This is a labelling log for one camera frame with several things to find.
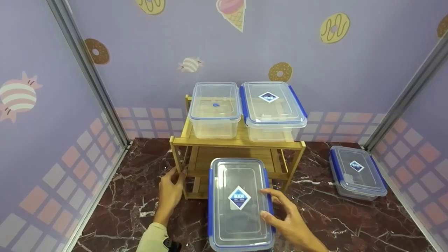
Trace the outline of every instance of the dark red marble surface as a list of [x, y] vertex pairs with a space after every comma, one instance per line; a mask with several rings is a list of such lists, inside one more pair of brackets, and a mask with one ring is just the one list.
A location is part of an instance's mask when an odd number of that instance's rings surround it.
[[[337, 194], [327, 161], [334, 144], [307, 143], [286, 193], [311, 231], [331, 251], [434, 251], [391, 191], [373, 202]], [[292, 154], [287, 155], [291, 161]], [[160, 177], [173, 166], [167, 139], [136, 139], [74, 251], [135, 251], [157, 209]], [[213, 251], [207, 236], [207, 201], [182, 199], [170, 220], [168, 234], [182, 243], [182, 251]], [[274, 251], [295, 250], [277, 234]]]

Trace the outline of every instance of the cream sleeve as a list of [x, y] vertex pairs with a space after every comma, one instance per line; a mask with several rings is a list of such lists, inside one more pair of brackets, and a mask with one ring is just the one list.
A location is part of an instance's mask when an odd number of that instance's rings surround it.
[[164, 240], [168, 238], [167, 228], [162, 224], [153, 222], [140, 239], [137, 252], [168, 252]]

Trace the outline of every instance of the clear plastic container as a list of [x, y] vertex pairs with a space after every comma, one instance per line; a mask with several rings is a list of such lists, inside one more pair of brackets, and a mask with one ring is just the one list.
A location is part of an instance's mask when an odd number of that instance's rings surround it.
[[241, 119], [237, 84], [196, 83], [188, 117], [197, 138], [234, 138]]
[[372, 156], [361, 149], [332, 146], [330, 167], [338, 193], [359, 200], [386, 196], [386, 183]]
[[216, 158], [211, 162], [208, 188], [208, 236], [217, 252], [242, 252], [274, 246], [274, 228], [260, 218], [272, 211], [263, 163], [250, 158]]
[[251, 141], [292, 142], [306, 126], [308, 116], [284, 82], [245, 82], [240, 95]]

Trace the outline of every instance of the hand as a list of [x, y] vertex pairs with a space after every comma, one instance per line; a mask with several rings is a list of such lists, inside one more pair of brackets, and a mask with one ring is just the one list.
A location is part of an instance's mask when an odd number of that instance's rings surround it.
[[184, 169], [181, 174], [178, 174], [176, 167], [172, 168], [162, 177], [159, 183], [159, 207], [155, 212], [154, 222], [160, 223], [165, 227], [167, 226], [174, 208], [182, 198], [186, 177], [187, 169]]
[[311, 233], [296, 205], [280, 191], [271, 188], [260, 190], [261, 193], [270, 194], [272, 202], [283, 206], [286, 218], [282, 221], [272, 214], [261, 211], [261, 218], [274, 226], [289, 242], [292, 242], [297, 250], [309, 252], [328, 252], [328, 249]]

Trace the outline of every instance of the black watch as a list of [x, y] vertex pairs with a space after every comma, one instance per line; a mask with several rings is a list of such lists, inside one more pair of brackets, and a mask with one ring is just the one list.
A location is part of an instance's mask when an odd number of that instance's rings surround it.
[[164, 240], [164, 246], [168, 248], [168, 252], [181, 252], [182, 244], [166, 238]]

